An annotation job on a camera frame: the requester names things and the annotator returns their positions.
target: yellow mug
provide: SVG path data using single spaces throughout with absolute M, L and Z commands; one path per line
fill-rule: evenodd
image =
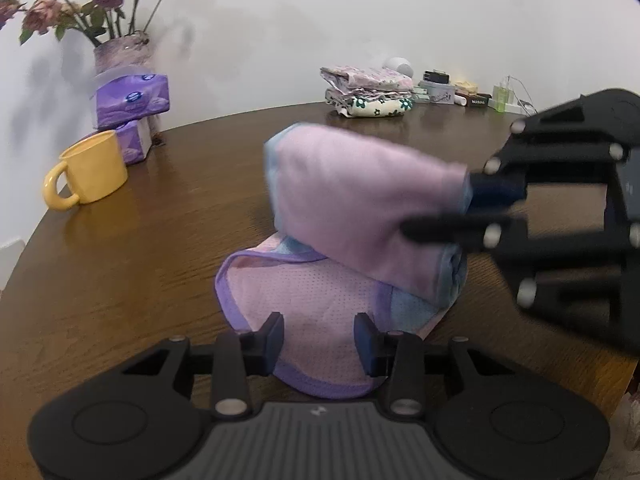
M 72 195 L 58 194 L 60 175 Z M 127 168 L 120 154 L 114 130 L 101 132 L 76 142 L 60 155 L 60 162 L 47 173 L 42 185 L 44 201 L 52 209 L 64 211 L 77 203 L 88 204 L 116 191 L 127 181 Z

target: white round object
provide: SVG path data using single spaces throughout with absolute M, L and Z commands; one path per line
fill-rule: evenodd
M 422 411 L 422 405 L 415 399 L 394 400 L 390 408 L 396 415 L 405 416 L 414 416 Z
M 241 399 L 222 399 L 216 402 L 215 409 L 220 415 L 242 415 L 247 409 L 246 402 Z
M 484 164 L 484 172 L 487 175 L 495 175 L 500 170 L 500 159 L 496 156 L 492 156 L 488 161 Z
M 511 123 L 511 133 L 512 134 L 521 134 L 524 131 L 526 124 L 522 119 L 516 119 Z
M 640 224 L 631 224 L 629 228 L 629 243 L 636 249 L 640 248 Z
M 622 160 L 622 157 L 625 156 L 625 150 L 618 143 L 614 142 L 609 146 L 609 155 L 611 155 L 611 158 L 614 160 Z
M 404 57 L 390 57 L 385 61 L 383 67 L 395 70 L 396 72 L 409 77 L 414 76 L 414 69 L 411 66 L 411 63 L 409 63 L 409 61 Z
M 487 249 L 494 249 L 500 243 L 500 236 L 502 236 L 500 224 L 489 224 L 484 231 L 482 244 Z
M 529 308 L 536 301 L 536 291 L 538 287 L 531 278 L 525 278 L 520 282 L 516 303 L 522 308 Z

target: mug handle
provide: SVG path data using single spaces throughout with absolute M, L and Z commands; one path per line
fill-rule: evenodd
M 42 184 L 44 201 L 50 208 L 57 209 L 58 211 L 65 211 L 80 202 L 80 197 L 76 195 L 76 193 L 73 193 L 73 195 L 68 198 L 62 198 L 58 194 L 58 179 L 63 171 L 66 171 L 66 162 L 64 160 L 57 163 L 53 169 L 47 173 L 47 176 L 44 178 L 44 183 Z

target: circular pad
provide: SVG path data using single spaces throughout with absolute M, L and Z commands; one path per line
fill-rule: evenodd
M 155 377 L 88 382 L 45 405 L 28 443 L 45 476 L 141 480 L 179 466 L 202 436 L 198 410 Z
M 495 480 L 595 473 L 609 445 L 609 424 L 595 406 L 537 378 L 478 380 L 436 418 L 436 436 L 455 463 Z

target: pink cloth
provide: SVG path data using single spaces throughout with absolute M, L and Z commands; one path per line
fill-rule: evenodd
M 343 92 L 353 89 L 410 92 L 414 88 L 409 76 L 389 68 L 322 67 L 320 75 Z
M 465 166 L 316 124 L 281 132 L 267 143 L 266 156 L 279 231 L 439 304 L 444 248 L 407 241 L 399 224 L 413 215 L 465 210 Z
M 292 253 L 291 248 L 299 252 Z M 258 330 L 271 312 L 284 316 L 284 345 L 274 370 L 284 383 L 329 399 L 359 397 L 379 383 L 362 369 L 353 319 L 365 312 L 379 330 L 398 329 L 392 319 L 391 286 L 306 246 L 288 246 L 280 234 L 229 256 L 215 286 L 222 311 L 235 330 Z M 448 308 L 434 312 L 426 302 L 422 307 L 422 326 L 412 330 L 424 338 Z

